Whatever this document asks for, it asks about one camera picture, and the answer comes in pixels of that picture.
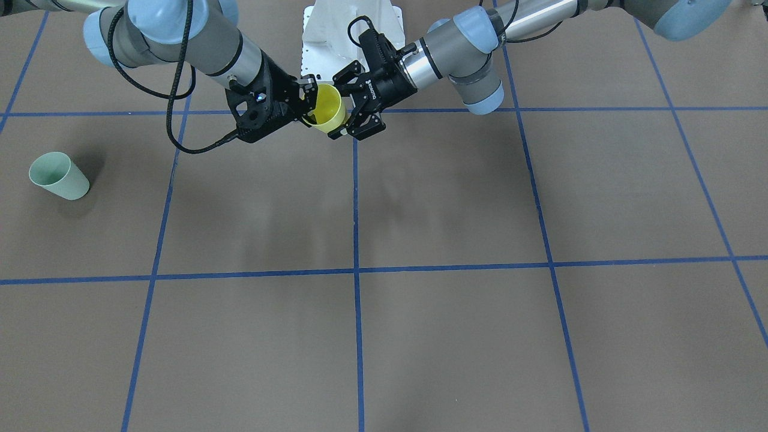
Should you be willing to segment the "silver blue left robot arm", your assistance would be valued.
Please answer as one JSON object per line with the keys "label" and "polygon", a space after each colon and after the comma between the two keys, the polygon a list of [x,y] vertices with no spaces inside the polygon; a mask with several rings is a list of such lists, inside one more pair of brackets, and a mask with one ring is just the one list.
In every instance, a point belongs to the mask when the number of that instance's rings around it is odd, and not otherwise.
{"label": "silver blue left robot arm", "polygon": [[656,35],[670,41],[689,39],[722,16],[728,1],[510,1],[496,8],[477,4],[442,19],[419,39],[398,49],[367,17],[358,39],[365,65],[349,64],[334,76],[334,87],[353,102],[346,120],[329,137],[357,140],[384,131],[384,110],[448,79],[463,106],[487,115],[505,97],[492,55],[507,44],[546,37],[564,21],[588,11],[620,8]]}

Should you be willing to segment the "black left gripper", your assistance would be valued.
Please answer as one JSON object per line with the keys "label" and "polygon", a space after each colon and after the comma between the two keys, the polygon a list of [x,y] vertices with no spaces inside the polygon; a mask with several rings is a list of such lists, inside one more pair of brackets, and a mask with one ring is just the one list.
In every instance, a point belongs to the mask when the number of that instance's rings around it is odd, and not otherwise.
{"label": "black left gripper", "polygon": [[329,132],[332,140],[345,136],[365,140],[381,133],[386,129],[382,112],[418,91],[400,69],[365,72],[358,60],[338,71],[332,84],[340,94],[354,93],[354,113],[343,111],[343,122]]}

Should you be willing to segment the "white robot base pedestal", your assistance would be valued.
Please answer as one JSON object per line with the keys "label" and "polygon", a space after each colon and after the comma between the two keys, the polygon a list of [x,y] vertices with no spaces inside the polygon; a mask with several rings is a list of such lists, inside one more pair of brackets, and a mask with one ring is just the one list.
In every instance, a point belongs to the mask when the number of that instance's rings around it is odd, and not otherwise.
{"label": "white robot base pedestal", "polygon": [[349,40],[353,19],[367,16],[396,49],[406,44],[403,11],[391,1],[315,1],[302,12],[300,74],[319,82],[332,77],[354,60],[367,66],[361,47]]}

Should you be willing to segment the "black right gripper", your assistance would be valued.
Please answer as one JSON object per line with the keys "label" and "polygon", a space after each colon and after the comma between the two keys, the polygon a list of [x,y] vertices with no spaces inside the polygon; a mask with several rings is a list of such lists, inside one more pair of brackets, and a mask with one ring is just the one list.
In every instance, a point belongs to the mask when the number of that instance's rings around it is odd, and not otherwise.
{"label": "black right gripper", "polygon": [[294,121],[307,128],[317,125],[315,74],[297,79],[263,52],[252,82],[242,85],[236,76],[227,79],[227,105],[235,121],[233,131],[227,133],[228,142],[239,139],[252,144]]}

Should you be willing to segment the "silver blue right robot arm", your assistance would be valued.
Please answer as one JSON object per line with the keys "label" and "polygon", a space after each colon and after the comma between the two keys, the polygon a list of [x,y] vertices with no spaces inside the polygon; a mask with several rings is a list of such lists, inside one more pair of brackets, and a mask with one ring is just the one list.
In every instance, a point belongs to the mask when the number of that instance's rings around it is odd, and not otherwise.
{"label": "silver blue right robot arm", "polygon": [[[86,14],[86,46],[135,88],[164,99],[166,132],[175,147],[198,155],[235,139],[253,143],[299,121],[310,126],[319,90],[315,76],[286,73],[238,28],[235,1],[3,1],[2,16],[28,11]],[[174,64],[170,91],[141,85],[127,69]],[[223,86],[233,131],[204,148],[178,142],[170,117],[175,102],[195,90],[200,72]]]}

